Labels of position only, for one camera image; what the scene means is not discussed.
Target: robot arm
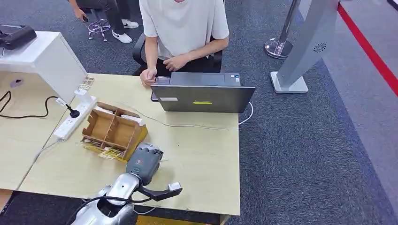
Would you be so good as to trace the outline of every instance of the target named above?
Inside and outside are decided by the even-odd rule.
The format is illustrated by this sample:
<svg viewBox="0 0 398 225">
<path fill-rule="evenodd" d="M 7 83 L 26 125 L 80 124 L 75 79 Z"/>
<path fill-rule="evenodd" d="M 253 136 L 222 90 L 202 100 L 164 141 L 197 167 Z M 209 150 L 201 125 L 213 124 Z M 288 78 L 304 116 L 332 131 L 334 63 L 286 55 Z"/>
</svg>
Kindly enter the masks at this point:
<svg viewBox="0 0 398 225">
<path fill-rule="evenodd" d="M 112 186 L 106 186 L 98 196 L 78 209 L 72 225 L 124 225 L 134 214 L 134 203 L 161 201 L 179 195 L 179 183 L 168 185 L 164 191 L 153 191 L 148 185 L 159 168 L 163 152 L 149 144 L 140 144 L 127 163 L 127 173 L 121 174 Z M 134 201 L 131 196 L 140 192 L 148 199 Z"/>
</svg>

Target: cardboard divider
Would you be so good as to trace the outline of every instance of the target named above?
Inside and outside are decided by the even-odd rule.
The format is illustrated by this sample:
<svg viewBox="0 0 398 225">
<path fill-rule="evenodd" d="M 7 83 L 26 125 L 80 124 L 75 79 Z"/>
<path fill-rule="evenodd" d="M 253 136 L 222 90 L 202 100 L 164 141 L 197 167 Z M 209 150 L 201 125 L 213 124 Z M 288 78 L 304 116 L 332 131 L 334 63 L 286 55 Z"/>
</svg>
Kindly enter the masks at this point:
<svg viewBox="0 0 398 225">
<path fill-rule="evenodd" d="M 89 126 L 83 129 L 83 137 L 100 143 L 100 148 L 112 147 L 126 151 L 123 157 L 116 159 L 127 162 L 138 144 L 148 134 L 146 126 L 140 126 L 137 122 L 121 117 L 129 115 L 140 118 L 133 112 L 98 102 L 97 106 L 112 111 L 109 114 L 93 109 L 88 117 Z"/>
</svg>

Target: yellow floor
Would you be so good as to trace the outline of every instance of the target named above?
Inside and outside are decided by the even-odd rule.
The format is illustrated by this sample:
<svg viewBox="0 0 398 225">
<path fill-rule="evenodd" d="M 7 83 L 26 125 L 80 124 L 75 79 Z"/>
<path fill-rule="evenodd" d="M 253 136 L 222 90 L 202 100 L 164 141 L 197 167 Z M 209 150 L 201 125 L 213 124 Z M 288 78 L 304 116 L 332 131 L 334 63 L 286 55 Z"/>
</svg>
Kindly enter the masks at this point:
<svg viewBox="0 0 398 225">
<path fill-rule="evenodd" d="M 12 191 L 0 189 L 0 212 L 3 210 L 4 206 L 7 204 L 10 199 Z"/>
<path fill-rule="evenodd" d="M 205 225 L 205 224 L 173 220 L 173 219 L 163 219 L 157 217 L 138 216 L 136 225 Z"/>
</svg>

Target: carpet floor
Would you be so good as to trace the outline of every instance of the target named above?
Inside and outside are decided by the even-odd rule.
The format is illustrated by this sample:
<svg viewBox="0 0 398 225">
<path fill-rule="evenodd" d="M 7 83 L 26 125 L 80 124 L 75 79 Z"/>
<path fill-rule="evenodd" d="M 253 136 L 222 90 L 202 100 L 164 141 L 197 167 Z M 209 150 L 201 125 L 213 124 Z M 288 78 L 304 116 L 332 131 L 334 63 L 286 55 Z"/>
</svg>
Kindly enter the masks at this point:
<svg viewBox="0 0 398 225">
<path fill-rule="evenodd" d="M 24 8 L 18 6 L 23 2 Z M 137 1 L 133 18 L 142 24 Z M 229 225 L 396 225 L 391 204 L 323 61 L 304 76 L 309 92 L 277 95 L 268 77 L 282 60 L 268 57 L 288 0 L 227 0 L 230 45 L 223 70 L 255 85 L 254 115 L 240 127 L 241 216 Z M 1 23 L 60 31 L 88 72 L 129 75 L 137 67 L 131 45 L 113 38 L 90 41 L 66 1 L 6 1 Z M 297 15 L 290 38 L 302 24 Z M 129 31 L 133 42 L 142 26 Z M 0 225 L 64 224 L 81 200 L 18 193 Z"/>
</svg>

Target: stanchion post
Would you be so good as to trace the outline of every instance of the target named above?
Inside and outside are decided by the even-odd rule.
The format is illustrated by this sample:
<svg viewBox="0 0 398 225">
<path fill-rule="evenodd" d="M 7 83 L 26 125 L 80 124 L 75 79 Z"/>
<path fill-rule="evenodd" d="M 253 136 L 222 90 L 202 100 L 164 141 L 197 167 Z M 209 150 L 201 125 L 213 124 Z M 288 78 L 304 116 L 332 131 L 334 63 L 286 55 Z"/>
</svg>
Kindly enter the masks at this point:
<svg viewBox="0 0 398 225">
<path fill-rule="evenodd" d="M 332 47 L 339 0 L 313 0 L 290 56 L 271 72 L 276 93 L 307 93 L 303 74 Z"/>
<path fill-rule="evenodd" d="M 269 56 L 276 59 L 286 59 L 289 56 L 293 48 L 293 44 L 287 40 L 287 36 L 289 34 L 293 16 L 299 4 L 300 0 L 292 1 L 279 39 L 277 40 L 276 38 L 272 38 L 265 43 L 265 51 L 267 51 Z"/>
</svg>

